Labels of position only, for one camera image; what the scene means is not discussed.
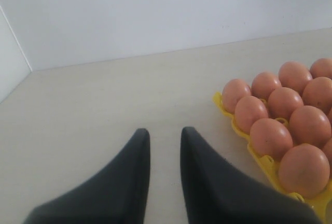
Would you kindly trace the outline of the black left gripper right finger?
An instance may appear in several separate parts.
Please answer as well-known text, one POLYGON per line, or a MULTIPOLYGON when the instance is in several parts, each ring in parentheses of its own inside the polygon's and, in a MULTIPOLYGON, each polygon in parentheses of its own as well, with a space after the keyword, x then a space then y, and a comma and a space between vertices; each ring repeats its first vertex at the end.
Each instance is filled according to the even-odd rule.
POLYGON ((320 223, 308 205, 257 182, 220 156, 194 127, 181 133, 189 223, 320 223))

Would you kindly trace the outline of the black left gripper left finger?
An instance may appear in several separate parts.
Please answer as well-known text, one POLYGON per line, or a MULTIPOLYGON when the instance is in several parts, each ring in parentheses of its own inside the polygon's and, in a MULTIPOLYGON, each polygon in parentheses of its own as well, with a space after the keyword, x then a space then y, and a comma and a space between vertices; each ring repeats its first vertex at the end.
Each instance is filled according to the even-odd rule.
POLYGON ((150 135, 137 129, 98 173, 35 207, 25 223, 144 223, 150 180, 150 135))

